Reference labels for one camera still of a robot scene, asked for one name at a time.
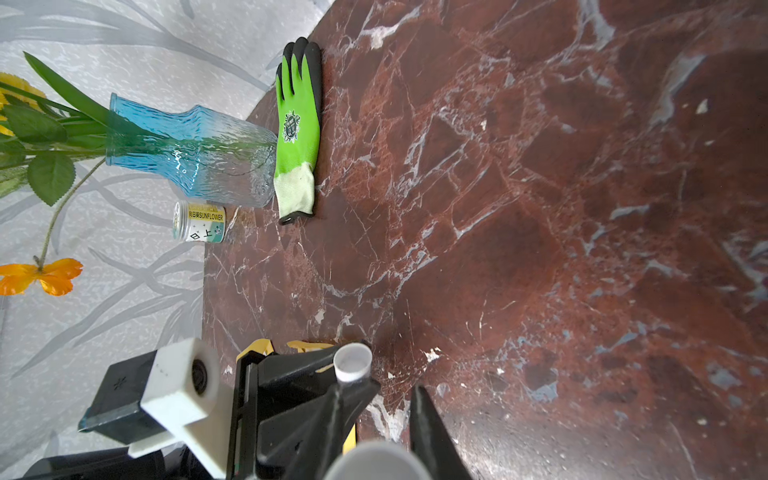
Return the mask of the white green glue stick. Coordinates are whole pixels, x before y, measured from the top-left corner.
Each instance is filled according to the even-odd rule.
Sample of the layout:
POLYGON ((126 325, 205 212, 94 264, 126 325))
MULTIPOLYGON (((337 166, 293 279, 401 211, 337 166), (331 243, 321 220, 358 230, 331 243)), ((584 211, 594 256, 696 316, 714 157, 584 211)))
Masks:
POLYGON ((389 441, 366 441, 333 462, 325 480, 431 480, 410 451, 389 441))

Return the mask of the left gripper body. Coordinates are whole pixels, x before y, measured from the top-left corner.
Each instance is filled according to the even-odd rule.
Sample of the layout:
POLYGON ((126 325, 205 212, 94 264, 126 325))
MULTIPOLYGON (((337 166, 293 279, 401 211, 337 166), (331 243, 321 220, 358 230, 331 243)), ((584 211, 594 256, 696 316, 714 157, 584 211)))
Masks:
POLYGON ((360 383, 337 381, 338 351, 238 358, 227 479, 326 477, 360 416, 360 383))

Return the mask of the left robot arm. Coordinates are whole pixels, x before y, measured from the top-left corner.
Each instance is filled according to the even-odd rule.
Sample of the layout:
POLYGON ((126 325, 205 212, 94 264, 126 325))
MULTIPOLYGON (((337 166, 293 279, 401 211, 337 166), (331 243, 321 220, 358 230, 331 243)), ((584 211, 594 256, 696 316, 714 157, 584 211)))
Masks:
POLYGON ((48 457, 31 479, 320 479, 380 391, 363 343, 245 352, 236 382, 192 338, 110 366, 80 428, 118 447, 48 457))

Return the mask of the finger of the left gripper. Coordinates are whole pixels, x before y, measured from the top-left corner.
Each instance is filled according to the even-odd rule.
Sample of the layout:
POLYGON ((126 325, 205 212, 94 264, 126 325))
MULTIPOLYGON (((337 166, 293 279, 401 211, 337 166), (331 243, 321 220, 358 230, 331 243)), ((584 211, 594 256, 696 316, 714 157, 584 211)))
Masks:
POLYGON ((258 479, 320 479, 342 454, 357 419, 381 384, 366 378, 325 383, 308 392, 294 383, 259 389, 256 422, 258 479))

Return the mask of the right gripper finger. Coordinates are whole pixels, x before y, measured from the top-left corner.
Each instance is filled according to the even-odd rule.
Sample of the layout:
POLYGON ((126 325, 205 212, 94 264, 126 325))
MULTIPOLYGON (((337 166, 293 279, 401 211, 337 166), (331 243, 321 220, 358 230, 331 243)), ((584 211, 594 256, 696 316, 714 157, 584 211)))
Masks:
POLYGON ((410 446, 432 479, 471 480, 427 390, 415 385, 411 392, 410 446))

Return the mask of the white glue stick cap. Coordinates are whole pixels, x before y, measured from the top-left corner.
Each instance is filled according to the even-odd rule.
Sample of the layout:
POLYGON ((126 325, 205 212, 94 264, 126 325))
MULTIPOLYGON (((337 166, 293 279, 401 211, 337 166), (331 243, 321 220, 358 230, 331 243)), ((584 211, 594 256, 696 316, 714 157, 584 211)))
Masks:
POLYGON ((339 383, 350 384, 369 378, 373 354, 364 343, 342 346, 333 357, 333 367, 339 383))

